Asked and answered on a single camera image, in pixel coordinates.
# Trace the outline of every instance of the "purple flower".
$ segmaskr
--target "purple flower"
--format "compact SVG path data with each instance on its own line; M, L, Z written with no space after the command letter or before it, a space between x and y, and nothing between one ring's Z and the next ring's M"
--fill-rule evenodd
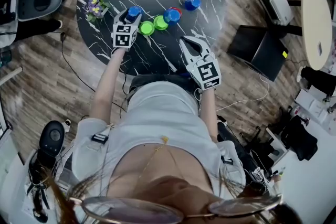
M99 0L89 0L89 6L96 6Z
M100 5L89 6L89 12L93 13L93 15L95 15L96 17L98 17L103 12L103 8Z

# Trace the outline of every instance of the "blue cup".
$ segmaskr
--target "blue cup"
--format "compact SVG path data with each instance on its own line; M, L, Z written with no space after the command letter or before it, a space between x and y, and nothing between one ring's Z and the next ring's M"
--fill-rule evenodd
M177 10L169 8L163 13L163 19L167 24L175 25L180 21L181 14Z
M143 10L139 6L132 6L129 8L128 13L126 15L126 20L131 23L134 22L139 14L143 13Z
M184 7L190 11L197 10L200 5L201 0L186 0L184 2Z

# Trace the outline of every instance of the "black marble tabletop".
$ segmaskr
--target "black marble tabletop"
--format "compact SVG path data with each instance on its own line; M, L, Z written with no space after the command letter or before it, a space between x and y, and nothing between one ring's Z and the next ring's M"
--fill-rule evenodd
M111 31L114 16L134 5L144 10L142 20L153 21L157 15L170 7L182 9L182 17L177 25L164 31L144 37L138 34L136 42L125 55L121 69L131 75L183 72L185 63L179 46L179 38L184 35L203 38L211 46L222 29L225 0L201 0L201 7L189 12L183 9L184 0L104 0L111 8L102 20L89 23L86 20L87 0L77 1L77 22L79 31L91 52L107 64L112 52Z

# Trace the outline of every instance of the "eyeglasses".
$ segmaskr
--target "eyeglasses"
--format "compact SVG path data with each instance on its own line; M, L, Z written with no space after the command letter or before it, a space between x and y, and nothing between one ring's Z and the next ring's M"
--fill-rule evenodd
M70 198L96 220L113 224L177 224L196 217L247 217L282 204L282 195L221 200L208 206L208 214L184 216L180 211L153 202L111 197Z

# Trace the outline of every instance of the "round white table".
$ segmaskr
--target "round white table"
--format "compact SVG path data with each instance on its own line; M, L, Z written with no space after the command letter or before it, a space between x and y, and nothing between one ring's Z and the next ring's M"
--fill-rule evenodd
M269 27L279 33L303 37L303 47L310 67L320 70L327 62L332 43L332 24L327 0L288 1L290 6L301 6L301 25Z

